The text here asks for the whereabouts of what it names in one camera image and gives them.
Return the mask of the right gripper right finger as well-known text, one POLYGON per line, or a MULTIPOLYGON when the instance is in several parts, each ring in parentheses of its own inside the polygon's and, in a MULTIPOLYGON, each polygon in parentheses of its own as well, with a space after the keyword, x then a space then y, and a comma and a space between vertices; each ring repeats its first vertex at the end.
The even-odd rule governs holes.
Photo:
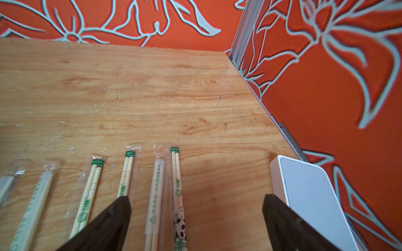
POLYGON ((274 251, 339 250, 274 194, 265 195, 262 212, 274 251))

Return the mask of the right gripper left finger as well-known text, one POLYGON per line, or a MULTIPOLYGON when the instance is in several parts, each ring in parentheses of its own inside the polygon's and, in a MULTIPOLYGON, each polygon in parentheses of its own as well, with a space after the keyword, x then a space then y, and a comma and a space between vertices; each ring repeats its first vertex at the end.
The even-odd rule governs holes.
POLYGON ((130 217, 129 198, 121 196, 58 250, 121 251, 126 239, 130 217))

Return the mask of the chopstick pair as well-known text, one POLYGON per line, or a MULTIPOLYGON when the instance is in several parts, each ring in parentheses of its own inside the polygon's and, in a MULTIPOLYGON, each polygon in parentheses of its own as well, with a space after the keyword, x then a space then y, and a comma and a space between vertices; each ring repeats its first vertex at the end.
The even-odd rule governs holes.
POLYGON ((174 238, 175 250, 187 251, 185 212, 183 203, 183 189, 181 182, 179 147, 171 148, 173 196, 174 196, 174 238))
POLYGON ((81 230, 83 230, 90 218, 90 213, 93 206, 93 200, 96 194, 100 174, 106 161, 104 156, 94 156, 91 163, 90 173, 84 188, 83 196, 80 201, 80 206, 74 220, 74 225, 69 239, 75 237, 81 230))
POLYGON ((27 209, 9 247, 10 251, 29 251, 31 249, 55 173, 59 168, 59 162, 48 162, 44 165, 44 172, 40 175, 32 193, 27 209))
POLYGON ((117 198, 129 196, 134 187, 139 170, 142 146, 140 143, 131 143, 125 146, 125 159, 121 172, 117 198))
POLYGON ((165 145, 154 145, 154 154, 156 156, 153 167, 152 183, 149 197, 147 222, 145 228, 145 251, 157 251, 159 242, 159 232, 161 225, 162 199, 164 189, 164 171, 166 160, 165 145))
POLYGON ((19 166, 15 170, 6 172, 5 175, 1 176, 1 209, 5 207, 8 197, 24 173, 24 166, 19 166))

